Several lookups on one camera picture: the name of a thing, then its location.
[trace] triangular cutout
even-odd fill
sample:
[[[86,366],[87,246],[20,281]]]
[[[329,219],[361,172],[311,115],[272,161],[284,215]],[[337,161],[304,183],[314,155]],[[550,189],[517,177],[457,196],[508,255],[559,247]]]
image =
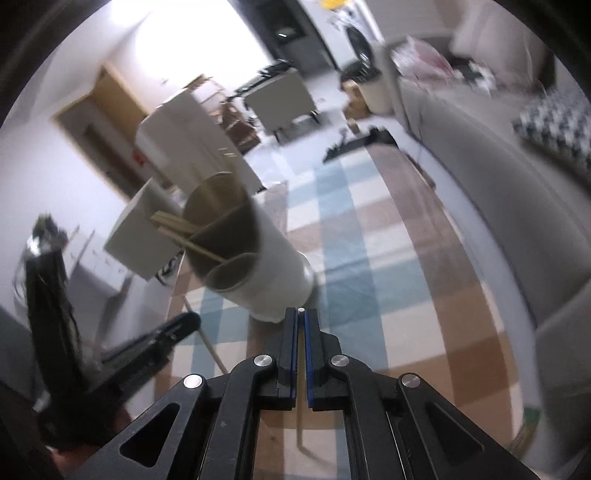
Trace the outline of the triangular cutout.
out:
[[[438,405],[427,403],[425,409],[439,439],[443,453],[451,466],[460,465],[477,453],[482,452],[482,445]]]
[[[156,465],[179,409],[178,403],[167,405],[143,429],[121,446],[119,449],[121,455],[146,467]]]

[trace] couch armrest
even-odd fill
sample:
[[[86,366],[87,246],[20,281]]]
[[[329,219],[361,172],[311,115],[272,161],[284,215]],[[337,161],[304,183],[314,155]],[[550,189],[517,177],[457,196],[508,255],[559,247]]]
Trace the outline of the couch armrest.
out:
[[[452,39],[452,35],[453,30],[443,29],[428,33],[412,34],[410,36],[426,41],[435,47],[443,56],[449,57],[449,42]],[[379,68],[384,75],[384,80],[392,102],[392,107],[394,108],[396,119],[406,131],[409,131],[408,119],[402,102],[400,87],[398,86],[398,77],[400,74],[391,58],[392,50],[403,44],[407,37],[408,35],[399,35],[383,42],[375,42],[372,44],[372,50],[374,52],[376,67]]]

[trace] dark doorway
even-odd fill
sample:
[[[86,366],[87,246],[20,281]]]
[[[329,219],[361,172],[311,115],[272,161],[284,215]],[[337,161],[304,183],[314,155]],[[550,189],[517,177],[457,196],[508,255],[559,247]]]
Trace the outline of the dark doorway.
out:
[[[229,0],[275,59],[292,62],[303,76],[337,63],[298,0]]]

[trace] yellow object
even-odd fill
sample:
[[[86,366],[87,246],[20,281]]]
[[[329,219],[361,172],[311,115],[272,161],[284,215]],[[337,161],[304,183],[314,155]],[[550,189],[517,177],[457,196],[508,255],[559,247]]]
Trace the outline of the yellow object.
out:
[[[322,8],[334,10],[335,8],[342,7],[347,1],[349,0],[320,0],[320,5]]]

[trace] person's hand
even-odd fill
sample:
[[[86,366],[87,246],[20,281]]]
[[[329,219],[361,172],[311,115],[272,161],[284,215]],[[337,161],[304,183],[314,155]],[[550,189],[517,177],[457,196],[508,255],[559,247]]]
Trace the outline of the person's hand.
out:
[[[131,423],[131,418],[127,410],[119,409],[113,420],[113,426],[117,433],[121,432],[127,425]],[[100,449],[96,445],[80,445],[79,447],[69,450],[67,452],[58,452],[52,450],[51,454],[54,463],[57,465],[60,473],[67,476],[76,470],[80,465],[87,461]]]

